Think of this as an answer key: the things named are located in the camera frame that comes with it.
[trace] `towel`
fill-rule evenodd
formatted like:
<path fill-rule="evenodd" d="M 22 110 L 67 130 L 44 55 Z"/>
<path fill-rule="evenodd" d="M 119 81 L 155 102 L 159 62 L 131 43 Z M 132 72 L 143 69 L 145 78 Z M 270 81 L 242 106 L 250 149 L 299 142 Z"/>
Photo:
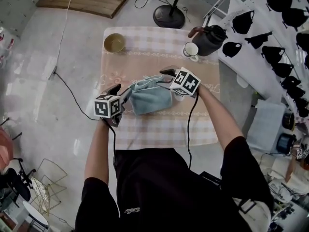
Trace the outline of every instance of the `towel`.
<path fill-rule="evenodd" d="M 132 84 L 130 102 L 135 115 L 152 113 L 172 106 L 171 92 L 156 83 L 164 81 L 162 75 L 154 75 Z"/>

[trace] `wooden bowl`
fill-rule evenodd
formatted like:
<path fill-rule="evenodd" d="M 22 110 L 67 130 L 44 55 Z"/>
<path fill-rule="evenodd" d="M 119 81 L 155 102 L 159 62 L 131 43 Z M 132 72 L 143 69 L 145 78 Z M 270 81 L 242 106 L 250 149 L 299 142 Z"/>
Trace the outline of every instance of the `wooden bowl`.
<path fill-rule="evenodd" d="M 112 33 L 107 36 L 104 41 L 104 48 L 108 52 L 117 53 L 124 49 L 126 40 L 124 36 L 119 33 Z"/>

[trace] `kettle handle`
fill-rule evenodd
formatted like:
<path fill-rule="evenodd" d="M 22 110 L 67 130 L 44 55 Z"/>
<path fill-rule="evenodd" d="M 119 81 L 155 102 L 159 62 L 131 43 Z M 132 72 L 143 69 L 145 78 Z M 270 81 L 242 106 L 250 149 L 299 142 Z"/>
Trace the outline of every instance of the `kettle handle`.
<path fill-rule="evenodd" d="M 203 27 L 195 27 L 188 33 L 188 37 L 192 38 L 197 32 L 205 32 L 205 29 Z"/>

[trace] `gold wire chair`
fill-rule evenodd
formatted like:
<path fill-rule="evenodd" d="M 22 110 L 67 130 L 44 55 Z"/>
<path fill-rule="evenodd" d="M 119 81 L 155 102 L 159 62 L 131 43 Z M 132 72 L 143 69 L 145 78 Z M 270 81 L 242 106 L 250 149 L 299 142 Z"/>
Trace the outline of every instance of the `gold wire chair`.
<path fill-rule="evenodd" d="M 42 176 L 41 179 L 38 179 L 37 177 L 31 178 L 33 189 L 36 195 L 36 197 L 31 201 L 31 203 L 34 202 L 38 206 L 38 211 L 42 215 L 46 214 L 49 216 L 49 211 L 58 206 L 59 204 L 61 204 L 61 200 L 58 198 L 57 194 L 59 194 L 60 192 L 64 191 L 67 188 L 65 186 L 59 185 L 58 182 L 63 178 L 65 178 L 68 174 L 58 164 L 54 163 L 49 159 L 44 158 L 37 169 L 36 176 L 38 175 L 40 167 L 42 166 L 44 161 L 51 162 L 64 173 L 64 176 L 55 181 L 53 181 L 45 174 Z M 44 178 L 47 178 L 49 183 L 44 184 Z M 52 205 L 52 207 L 51 207 L 51 201 L 56 202 L 54 205 Z"/>

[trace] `round white table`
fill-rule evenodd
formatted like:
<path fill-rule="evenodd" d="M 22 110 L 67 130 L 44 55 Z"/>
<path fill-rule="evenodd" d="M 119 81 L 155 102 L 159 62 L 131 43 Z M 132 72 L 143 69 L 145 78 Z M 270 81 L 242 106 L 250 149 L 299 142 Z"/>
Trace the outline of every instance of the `round white table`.
<path fill-rule="evenodd" d="M 43 217 L 43 215 L 40 212 L 38 212 L 38 210 L 36 210 L 31 204 L 29 204 L 26 201 L 23 201 L 23 205 L 30 215 L 32 215 L 40 223 L 48 225 L 48 222 L 45 219 L 45 217 Z"/>

